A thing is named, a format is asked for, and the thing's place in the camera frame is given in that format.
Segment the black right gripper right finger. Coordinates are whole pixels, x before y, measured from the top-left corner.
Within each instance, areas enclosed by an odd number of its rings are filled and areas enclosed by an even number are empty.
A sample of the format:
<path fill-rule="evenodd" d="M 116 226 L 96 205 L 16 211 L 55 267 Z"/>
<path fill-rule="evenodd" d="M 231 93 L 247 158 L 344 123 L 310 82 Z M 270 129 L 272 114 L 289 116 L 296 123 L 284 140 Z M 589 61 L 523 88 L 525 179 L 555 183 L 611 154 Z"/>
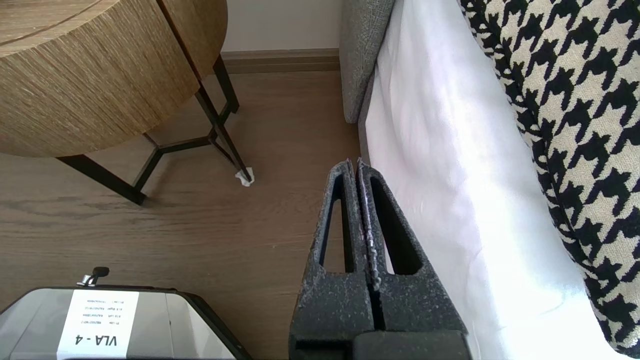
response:
<path fill-rule="evenodd" d="M 382 174 L 356 170 L 374 330 L 358 360 L 470 360 L 467 328 Z"/>

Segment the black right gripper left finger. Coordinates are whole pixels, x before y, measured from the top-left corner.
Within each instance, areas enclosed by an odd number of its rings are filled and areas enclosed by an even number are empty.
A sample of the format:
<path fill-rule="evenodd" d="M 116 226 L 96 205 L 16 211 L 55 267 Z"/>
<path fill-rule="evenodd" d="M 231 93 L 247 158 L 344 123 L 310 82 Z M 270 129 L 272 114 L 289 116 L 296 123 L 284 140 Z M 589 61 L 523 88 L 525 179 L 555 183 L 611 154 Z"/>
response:
<path fill-rule="evenodd" d="M 324 265 L 336 201 L 341 205 L 343 273 L 327 271 Z M 345 160 L 334 165 L 327 176 L 289 328 L 291 360 L 352 359 L 354 339 L 375 329 L 369 269 L 354 167 Z"/>

